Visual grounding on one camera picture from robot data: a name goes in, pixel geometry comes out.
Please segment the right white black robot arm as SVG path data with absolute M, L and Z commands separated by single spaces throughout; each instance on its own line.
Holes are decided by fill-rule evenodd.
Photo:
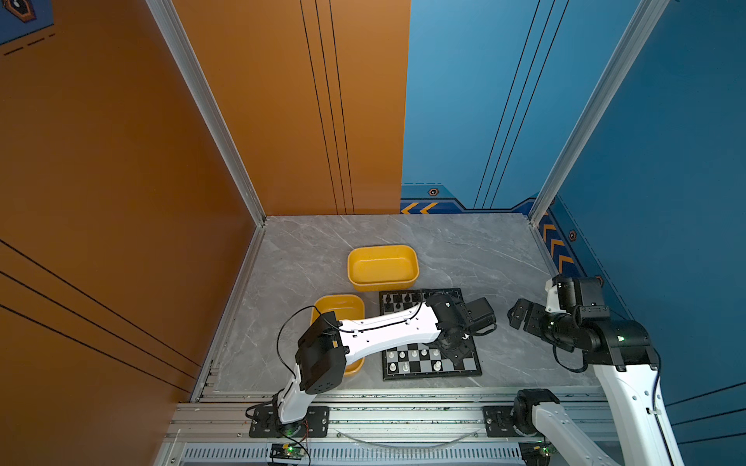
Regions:
M 681 465 L 684 460 L 662 399 L 662 359 L 634 320 L 612 320 L 600 282 L 557 275 L 544 304 L 520 299 L 509 323 L 553 351 L 581 351 L 580 372 L 592 370 L 612 413 L 627 465 Z M 549 389 L 523 389 L 512 410 L 516 430 L 539 434 L 570 465 L 610 465 L 612 459 L 567 415 Z

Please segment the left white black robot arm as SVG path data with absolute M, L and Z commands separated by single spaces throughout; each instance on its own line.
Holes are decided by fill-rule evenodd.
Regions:
M 485 298 L 465 303 L 445 293 L 376 318 L 340 320 L 334 312 L 318 318 L 297 342 L 291 379 L 274 403 L 281 425 L 302 421 L 317 395 L 337 388 L 347 366 L 400 346 L 428 345 L 448 359 L 462 358 L 472 337 L 495 328 L 495 311 Z

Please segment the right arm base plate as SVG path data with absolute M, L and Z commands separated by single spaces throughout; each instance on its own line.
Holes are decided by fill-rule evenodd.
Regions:
M 486 434 L 489 438 L 519 438 L 523 433 L 516 427 L 513 407 L 485 406 L 482 408 Z

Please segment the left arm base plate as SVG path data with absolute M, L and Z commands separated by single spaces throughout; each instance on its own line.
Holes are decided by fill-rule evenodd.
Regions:
M 329 408 L 312 406 L 301 421 L 281 424 L 276 409 L 269 405 L 250 407 L 245 416 L 251 438 L 326 438 L 329 427 Z

